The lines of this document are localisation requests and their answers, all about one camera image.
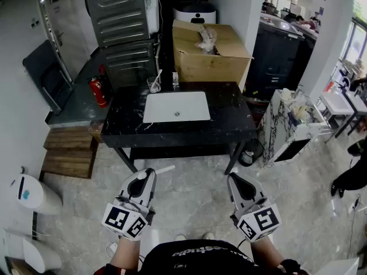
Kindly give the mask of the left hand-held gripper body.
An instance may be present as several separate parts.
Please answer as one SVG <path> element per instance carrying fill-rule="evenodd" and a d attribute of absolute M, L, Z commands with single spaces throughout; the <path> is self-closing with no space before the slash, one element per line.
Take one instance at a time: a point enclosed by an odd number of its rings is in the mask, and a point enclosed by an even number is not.
<path fill-rule="evenodd" d="M 108 203 L 101 224 L 130 241 L 141 238 L 143 230 L 151 225 L 155 211 L 150 203 L 155 184 L 151 176 L 137 179 L 137 172 L 123 181 L 118 194 Z"/>

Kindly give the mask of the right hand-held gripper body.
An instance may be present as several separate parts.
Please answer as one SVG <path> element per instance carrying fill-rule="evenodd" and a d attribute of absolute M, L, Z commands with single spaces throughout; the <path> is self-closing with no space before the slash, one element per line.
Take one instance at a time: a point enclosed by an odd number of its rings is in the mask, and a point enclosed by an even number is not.
<path fill-rule="evenodd" d="M 277 205 L 270 202 L 256 179 L 245 179 L 245 182 L 233 179 L 233 190 L 229 195 L 235 206 L 232 214 L 235 226 L 248 242 L 272 234 L 282 224 Z"/>

